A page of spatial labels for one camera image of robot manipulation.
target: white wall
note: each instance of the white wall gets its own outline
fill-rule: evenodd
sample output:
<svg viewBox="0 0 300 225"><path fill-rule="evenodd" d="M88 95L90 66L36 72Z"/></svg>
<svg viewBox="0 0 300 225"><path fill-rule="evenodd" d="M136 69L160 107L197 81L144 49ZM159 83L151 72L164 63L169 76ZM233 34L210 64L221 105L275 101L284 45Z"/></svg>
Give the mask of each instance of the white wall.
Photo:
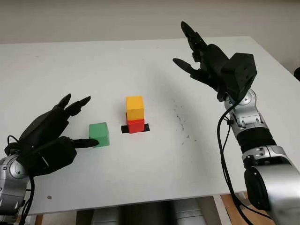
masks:
<svg viewBox="0 0 300 225"><path fill-rule="evenodd" d="M181 20L204 37L252 36L300 66L300 2L288 0L2 0L0 43L182 38Z"/></svg>

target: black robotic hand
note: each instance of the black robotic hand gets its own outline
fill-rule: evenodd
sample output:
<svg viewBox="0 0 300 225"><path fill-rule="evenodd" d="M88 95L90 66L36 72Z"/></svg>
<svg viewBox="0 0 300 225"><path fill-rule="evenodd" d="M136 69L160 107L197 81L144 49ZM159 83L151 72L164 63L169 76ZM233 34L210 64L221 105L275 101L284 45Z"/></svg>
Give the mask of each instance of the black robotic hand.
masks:
<svg viewBox="0 0 300 225"><path fill-rule="evenodd" d="M90 101L86 97L65 109L71 94L66 95L54 108L37 117L22 133L19 141L5 148L7 155L18 154L16 159L30 176L52 173L71 164L77 154L76 148L98 145L97 140L59 137L69 124L68 118L81 111Z"/></svg>
<svg viewBox="0 0 300 225"><path fill-rule="evenodd" d="M219 101L229 95L232 100L241 100L256 76L256 67L252 54L235 53L230 59L214 45L207 45L201 36L185 22L181 29L193 50L195 62L200 62L200 69L193 69L190 64L180 59L173 61L190 77L212 87L218 94Z"/></svg>

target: wooden floor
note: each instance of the wooden floor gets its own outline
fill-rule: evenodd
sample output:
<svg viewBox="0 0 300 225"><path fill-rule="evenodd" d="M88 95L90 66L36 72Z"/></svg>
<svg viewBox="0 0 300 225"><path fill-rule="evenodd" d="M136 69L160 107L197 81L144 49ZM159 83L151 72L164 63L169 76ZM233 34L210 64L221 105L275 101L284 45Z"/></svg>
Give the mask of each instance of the wooden floor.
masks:
<svg viewBox="0 0 300 225"><path fill-rule="evenodd" d="M221 195L221 198L226 207L226 210L227 210L227 213L229 215L232 225L247 225L247 223L240 216L238 210L236 209L231 195ZM252 208L263 214L267 214L265 211L258 210L252 205L250 205L249 208ZM251 212L250 210L247 210L247 209L242 209L242 211L254 225L274 225L274 222L266 217L260 216L260 215L254 213L254 212Z"/></svg>

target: red cube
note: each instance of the red cube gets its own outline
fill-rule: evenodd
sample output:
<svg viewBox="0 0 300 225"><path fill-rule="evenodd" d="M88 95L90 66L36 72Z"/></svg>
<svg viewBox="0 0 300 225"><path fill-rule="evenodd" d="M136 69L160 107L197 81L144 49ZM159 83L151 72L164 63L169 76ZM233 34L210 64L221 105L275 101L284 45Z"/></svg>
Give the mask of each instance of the red cube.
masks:
<svg viewBox="0 0 300 225"><path fill-rule="evenodd" d="M129 133L143 132L145 130L145 120L127 120Z"/></svg>

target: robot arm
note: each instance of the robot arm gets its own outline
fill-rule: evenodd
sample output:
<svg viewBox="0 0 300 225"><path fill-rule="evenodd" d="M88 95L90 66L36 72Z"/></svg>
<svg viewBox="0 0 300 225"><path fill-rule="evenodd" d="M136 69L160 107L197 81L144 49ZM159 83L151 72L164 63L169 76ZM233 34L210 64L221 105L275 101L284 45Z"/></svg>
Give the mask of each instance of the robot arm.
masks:
<svg viewBox="0 0 300 225"><path fill-rule="evenodd" d="M283 148L276 145L256 108L256 95L250 89L257 73L253 55L236 53L229 59L216 45L205 44L186 23L182 22L181 28L201 68L193 69L180 59L173 61L191 78L212 87L219 101L225 101L233 133L243 153L250 202L267 211L278 225L298 224L300 173Z"/></svg>
<svg viewBox="0 0 300 225"><path fill-rule="evenodd" d="M93 139L60 137L68 125L68 118L77 115L90 100L86 97L65 109L70 98L68 94L52 110L37 117L19 140L8 143L5 148L7 157L0 160L0 224L14 223L22 206L24 216L19 224L24 224L34 194L34 176L50 174L71 164L77 154L76 148L99 144ZM26 206L24 197L29 181L31 193Z"/></svg>
<svg viewBox="0 0 300 225"><path fill-rule="evenodd" d="M233 105L227 97L225 108ZM250 202L265 210L276 224L293 225L300 220L300 174L282 147L277 146L256 108L249 89L229 112L233 133L241 147L245 183Z"/></svg>

